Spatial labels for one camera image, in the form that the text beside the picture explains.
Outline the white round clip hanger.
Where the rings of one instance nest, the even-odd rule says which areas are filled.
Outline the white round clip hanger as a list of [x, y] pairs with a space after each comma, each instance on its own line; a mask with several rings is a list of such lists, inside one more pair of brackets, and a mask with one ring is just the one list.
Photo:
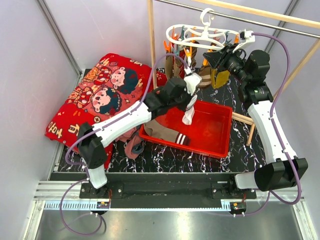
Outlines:
[[201, 26], [190, 24], [174, 24], [166, 29], [167, 40], [179, 46], [195, 47], [219, 51], [233, 40], [239, 38], [239, 33], [230, 29], [211, 27], [216, 12], [211, 8], [204, 9], [200, 14]]

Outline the white sock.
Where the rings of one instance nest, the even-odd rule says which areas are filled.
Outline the white sock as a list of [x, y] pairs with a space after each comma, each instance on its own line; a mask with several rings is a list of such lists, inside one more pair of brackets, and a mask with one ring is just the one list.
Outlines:
[[193, 73], [192, 57], [191, 56], [186, 57], [186, 61], [184, 64], [184, 72], [185, 72], [185, 76], [189, 76]]
[[193, 116], [195, 114], [194, 105], [197, 101], [197, 98], [198, 98], [197, 95], [194, 95], [192, 97], [192, 99], [190, 100], [189, 104], [187, 105], [186, 110], [184, 112], [184, 115], [182, 117], [182, 122], [187, 126], [192, 124]]

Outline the tan sock brown cuff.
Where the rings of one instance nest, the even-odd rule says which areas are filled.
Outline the tan sock brown cuff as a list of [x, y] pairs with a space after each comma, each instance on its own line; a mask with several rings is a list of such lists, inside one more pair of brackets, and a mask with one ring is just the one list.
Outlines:
[[166, 55], [165, 57], [164, 73], [167, 80], [174, 76], [174, 60], [172, 54]]
[[180, 77], [180, 78], [184, 78], [184, 64], [182, 63], [182, 61], [178, 58], [176, 58], [174, 60], [173, 63], [173, 76], [174, 77]]

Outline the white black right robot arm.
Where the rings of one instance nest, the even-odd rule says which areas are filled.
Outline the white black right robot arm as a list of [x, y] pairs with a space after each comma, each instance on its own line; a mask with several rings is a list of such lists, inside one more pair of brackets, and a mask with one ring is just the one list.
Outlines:
[[227, 185], [228, 195], [239, 198], [245, 189], [272, 191], [298, 184], [308, 169], [305, 158], [299, 158], [290, 146], [278, 120], [273, 96], [265, 83], [270, 69], [270, 56], [263, 50], [252, 51], [241, 58], [243, 49], [227, 45], [219, 51], [203, 54], [212, 69], [228, 71], [240, 82], [238, 97], [252, 118], [262, 142], [266, 165], [247, 173], [235, 175]]

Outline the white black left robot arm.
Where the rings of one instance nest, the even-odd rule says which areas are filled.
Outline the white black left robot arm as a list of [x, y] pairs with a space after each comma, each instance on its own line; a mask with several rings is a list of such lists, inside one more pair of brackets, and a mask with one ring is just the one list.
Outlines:
[[91, 182], [90, 192], [95, 197], [103, 198], [108, 193], [105, 148], [124, 133], [165, 115], [171, 108], [188, 110], [195, 102], [196, 89], [201, 81], [197, 74], [173, 77], [121, 113], [94, 125], [86, 122], [80, 126], [76, 146], [84, 159]]

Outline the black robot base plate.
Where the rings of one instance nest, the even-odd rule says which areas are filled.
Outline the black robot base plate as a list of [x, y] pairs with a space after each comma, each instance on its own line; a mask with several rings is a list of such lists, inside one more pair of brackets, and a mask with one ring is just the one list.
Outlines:
[[81, 199], [124, 199], [133, 195], [200, 195], [213, 199], [254, 200], [256, 191], [249, 187], [239, 189], [235, 185], [234, 173], [107, 173], [107, 183], [93, 187], [83, 183], [80, 188]]

